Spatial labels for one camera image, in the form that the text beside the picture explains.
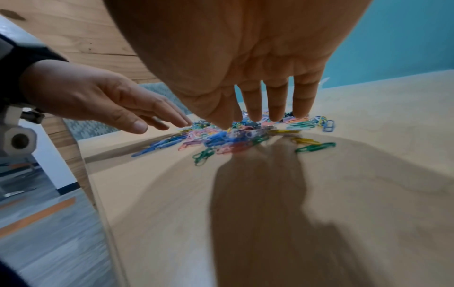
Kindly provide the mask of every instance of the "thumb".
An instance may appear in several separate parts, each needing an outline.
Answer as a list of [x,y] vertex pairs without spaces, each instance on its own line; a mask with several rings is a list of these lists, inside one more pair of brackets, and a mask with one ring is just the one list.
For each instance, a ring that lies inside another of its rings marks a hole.
[[148,124],[143,119],[112,101],[102,102],[95,120],[130,133],[142,134],[148,130]]

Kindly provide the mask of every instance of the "hand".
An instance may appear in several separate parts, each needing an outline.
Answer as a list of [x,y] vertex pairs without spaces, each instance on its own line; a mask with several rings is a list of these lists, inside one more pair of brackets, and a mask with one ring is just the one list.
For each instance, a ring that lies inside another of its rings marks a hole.
[[28,67],[19,79],[34,106],[74,120],[95,120],[131,133],[191,124],[166,97],[148,91],[122,75],[63,61],[44,60]]
[[222,128],[241,113],[262,116],[260,80],[270,118],[282,118],[288,77],[293,113],[306,116],[329,57],[371,0],[105,0],[146,66],[196,115]]

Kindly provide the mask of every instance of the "blue wall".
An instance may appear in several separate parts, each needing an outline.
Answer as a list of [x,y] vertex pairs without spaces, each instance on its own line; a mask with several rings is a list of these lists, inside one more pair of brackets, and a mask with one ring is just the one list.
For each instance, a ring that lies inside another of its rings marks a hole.
[[328,61],[323,87],[453,68],[454,0],[375,0]]

